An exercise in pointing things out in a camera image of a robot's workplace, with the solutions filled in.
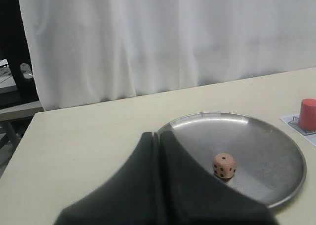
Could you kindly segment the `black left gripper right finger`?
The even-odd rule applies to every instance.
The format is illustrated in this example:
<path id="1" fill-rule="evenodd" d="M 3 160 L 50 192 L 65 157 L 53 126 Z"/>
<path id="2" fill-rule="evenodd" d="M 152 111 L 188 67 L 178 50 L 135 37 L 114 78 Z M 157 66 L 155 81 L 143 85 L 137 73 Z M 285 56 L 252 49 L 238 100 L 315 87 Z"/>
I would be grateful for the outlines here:
<path id="1" fill-rule="evenodd" d="M 159 136 L 161 187 L 173 225 L 276 225 L 263 204 L 220 182 L 179 143 L 173 132 Z"/>

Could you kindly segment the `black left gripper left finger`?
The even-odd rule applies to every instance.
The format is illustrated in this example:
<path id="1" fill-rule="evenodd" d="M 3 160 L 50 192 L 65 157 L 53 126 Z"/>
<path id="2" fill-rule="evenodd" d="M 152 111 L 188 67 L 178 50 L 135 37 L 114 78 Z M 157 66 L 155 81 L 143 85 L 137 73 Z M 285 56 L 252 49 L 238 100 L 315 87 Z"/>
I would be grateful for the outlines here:
<path id="1" fill-rule="evenodd" d="M 65 208 L 57 225 L 161 225 L 158 135 L 143 133 L 124 165 L 102 186 Z"/>

